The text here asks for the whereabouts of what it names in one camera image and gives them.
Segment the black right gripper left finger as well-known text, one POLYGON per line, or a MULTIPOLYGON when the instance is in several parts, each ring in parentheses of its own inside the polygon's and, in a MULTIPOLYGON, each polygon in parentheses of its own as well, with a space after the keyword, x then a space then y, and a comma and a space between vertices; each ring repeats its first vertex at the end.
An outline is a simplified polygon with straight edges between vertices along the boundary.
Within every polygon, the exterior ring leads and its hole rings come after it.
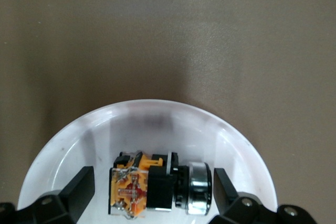
POLYGON ((62 189, 42 194, 17 210, 0 202, 0 224, 77 224, 95 194, 94 168, 84 166, 62 189))

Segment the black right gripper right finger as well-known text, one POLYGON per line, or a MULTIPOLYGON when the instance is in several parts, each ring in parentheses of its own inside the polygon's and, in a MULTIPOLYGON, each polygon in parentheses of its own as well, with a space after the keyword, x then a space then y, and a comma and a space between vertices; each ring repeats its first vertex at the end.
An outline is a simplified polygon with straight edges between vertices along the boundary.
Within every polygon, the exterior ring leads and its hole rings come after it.
POLYGON ((213 194, 219 214, 208 224, 318 224, 299 206, 280 205, 271 211, 256 195, 237 192, 223 168, 214 169, 213 194))

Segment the orange push button switch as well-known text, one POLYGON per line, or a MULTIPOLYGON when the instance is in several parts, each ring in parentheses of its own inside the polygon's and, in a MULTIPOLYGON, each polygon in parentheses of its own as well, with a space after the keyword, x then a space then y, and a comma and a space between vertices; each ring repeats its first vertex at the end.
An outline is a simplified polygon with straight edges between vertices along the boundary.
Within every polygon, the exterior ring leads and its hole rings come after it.
POLYGON ((178 154, 121 152, 109 171, 109 215, 133 220, 146 210, 182 209, 206 216, 212 203, 212 174, 207 163, 180 165, 178 154))

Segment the white round plate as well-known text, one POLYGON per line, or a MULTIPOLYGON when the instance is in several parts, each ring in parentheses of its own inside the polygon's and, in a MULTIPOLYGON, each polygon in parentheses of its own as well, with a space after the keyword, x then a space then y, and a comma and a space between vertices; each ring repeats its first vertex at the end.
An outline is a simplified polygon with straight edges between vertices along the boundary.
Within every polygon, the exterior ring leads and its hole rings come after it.
POLYGON ((60 190, 84 167, 93 166, 95 194, 78 224, 207 224, 206 216, 146 210, 127 220, 108 214, 109 170, 121 152, 176 152, 179 163, 206 162, 223 168, 239 192, 256 195, 276 210, 276 190, 266 164, 253 145, 229 123, 191 105, 164 100, 134 100, 107 105, 59 131, 33 161, 21 188, 18 207, 60 190))

